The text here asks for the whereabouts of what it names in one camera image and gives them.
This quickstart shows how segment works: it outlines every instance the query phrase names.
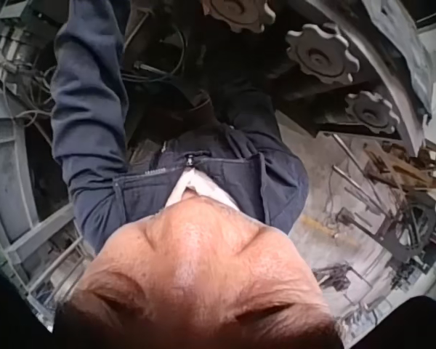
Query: factory floor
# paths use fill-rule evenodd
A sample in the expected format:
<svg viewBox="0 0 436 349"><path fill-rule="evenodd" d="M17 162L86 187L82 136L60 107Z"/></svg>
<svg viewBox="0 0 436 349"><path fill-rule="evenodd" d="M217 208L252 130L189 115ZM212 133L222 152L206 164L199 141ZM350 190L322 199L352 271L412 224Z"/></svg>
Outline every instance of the factory floor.
<svg viewBox="0 0 436 349"><path fill-rule="evenodd" d="M310 179L307 203L290 238L311 268L347 262L364 278L349 272L347 277L351 284L347 291L336 292L332 287L323 291L332 313L341 317L361 303L368 304L386 297L392 278L386 264L391 254L357 228L336 223L336 214L342 207L365 218L373 232L381 225L384 216L367 212L364 203L346 192L345 188L350 185L331 168L337 165L372 193L369 184L332 137L318 135L314 139L298 130L285 116L278 115L278 121L283 141L304 162ZM345 137L344 141L361 164L366 164L365 140ZM384 203L393 208L388 188L381 184L376 188Z"/></svg>

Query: dark blue jacket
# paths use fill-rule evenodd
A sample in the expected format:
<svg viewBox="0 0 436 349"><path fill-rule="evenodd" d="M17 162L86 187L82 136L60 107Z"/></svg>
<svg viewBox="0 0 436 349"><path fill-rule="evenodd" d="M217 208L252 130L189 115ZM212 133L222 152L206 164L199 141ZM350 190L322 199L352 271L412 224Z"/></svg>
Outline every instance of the dark blue jacket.
<svg viewBox="0 0 436 349"><path fill-rule="evenodd" d="M223 85L226 124L184 133L148 161L127 164L120 60L128 14L129 0L71 0L55 43L53 151L84 238L99 252L116 229L163 209L187 166L243 213L288 233L307 198L307 173L281 141L270 98L250 84Z"/></svg>

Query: metal beam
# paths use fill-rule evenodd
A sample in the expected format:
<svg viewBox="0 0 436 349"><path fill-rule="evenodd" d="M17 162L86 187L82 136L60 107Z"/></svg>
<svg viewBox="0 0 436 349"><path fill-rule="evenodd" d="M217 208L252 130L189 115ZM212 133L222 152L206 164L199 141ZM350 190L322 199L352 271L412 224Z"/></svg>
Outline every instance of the metal beam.
<svg viewBox="0 0 436 349"><path fill-rule="evenodd" d="M56 211L45 221L30 229L26 234L16 240L11 246L5 249L13 264L22 263L26 258L33 254L42 244L53 237L56 232L61 230L72 219L73 206L67 204Z"/></svg>
<svg viewBox="0 0 436 349"><path fill-rule="evenodd" d="M39 287L42 282L44 282L50 275L57 270L57 268L60 266L63 261L68 258L68 256L73 253L73 251L76 249L76 247L81 243L82 236L77 238L71 246L69 246L56 260L53 261L51 265L48 266L46 270L35 280L28 288L28 292L33 292L37 287Z"/></svg>

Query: metal rod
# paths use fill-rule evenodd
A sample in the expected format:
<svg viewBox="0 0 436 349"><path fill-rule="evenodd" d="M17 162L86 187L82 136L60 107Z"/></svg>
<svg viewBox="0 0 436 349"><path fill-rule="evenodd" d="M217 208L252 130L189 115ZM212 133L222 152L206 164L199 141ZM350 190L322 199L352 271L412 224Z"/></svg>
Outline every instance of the metal rod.
<svg viewBox="0 0 436 349"><path fill-rule="evenodd" d="M379 204L381 204L383 207L387 207L384 202L381 200L378 191L376 191L376 188L374 186L374 184L366 177L365 174L365 170L363 169L362 165L360 164L360 162L358 162L357 158L355 158L354 153L349 149L349 147L347 146L346 143L344 143L344 141L341 139L340 136L332 134L334 140L336 141L337 144L339 144L339 146L342 148L342 150L347 154L347 156L349 156L349 159L352 160L352 162L354 163L354 165L358 168L358 170L360 171L360 173L364 176L364 178L367 179L368 184L371 186L371 190L373 191L373 193L375 194L375 198L376 200L379 202Z"/></svg>
<svg viewBox="0 0 436 349"><path fill-rule="evenodd" d="M342 171L340 168L338 168L338 166L334 166L333 165L333 170L335 171L335 173L337 173L339 176L341 176L342 178L344 178L347 182L349 182L351 185L353 185L354 187L356 187L359 191L362 192L363 195L365 195L367 198L369 198L371 200L371 203L379 210L381 211L383 214L385 214L387 217L389 217L389 213L387 213L380 204L378 204L375 200L373 200L369 194L367 192L365 192L365 190L357 183L355 182L351 177L349 177L349 175Z"/></svg>
<svg viewBox="0 0 436 349"><path fill-rule="evenodd" d="M65 292L65 294L63 295L63 297L61 298L61 302L65 302L66 299L71 295L71 292L73 291L74 287L76 286L76 284L79 282L79 280L81 280L82 276L84 275L84 269L81 271L81 273L78 275L78 277L76 278L76 280L73 282L73 284L71 285L71 287Z"/></svg>
<svg viewBox="0 0 436 349"><path fill-rule="evenodd" d="M50 300L52 300L55 295L58 293L58 291L61 290L63 284L70 278L71 275L73 275L74 271L77 269L78 266L80 266L82 264L82 262L84 261L84 256L80 257L77 261L76 264L71 268L71 270L65 275L65 277L62 279L62 281L60 281L57 286L53 289L52 293L48 296L48 298L45 300L44 305L47 305Z"/></svg>
<svg viewBox="0 0 436 349"><path fill-rule="evenodd" d="M49 321L53 321L54 316L50 310L45 308L32 294L29 294L27 299L29 304L31 304L43 317Z"/></svg>
<svg viewBox="0 0 436 349"><path fill-rule="evenodd" d="M34 291L46 278L48 278L57 268L58 266L73 252L76 247L81 243L82 236L77 238L71 246L69 246L53 263L34 281L34 283L29 287L28 292L31 293Z"/></svg>

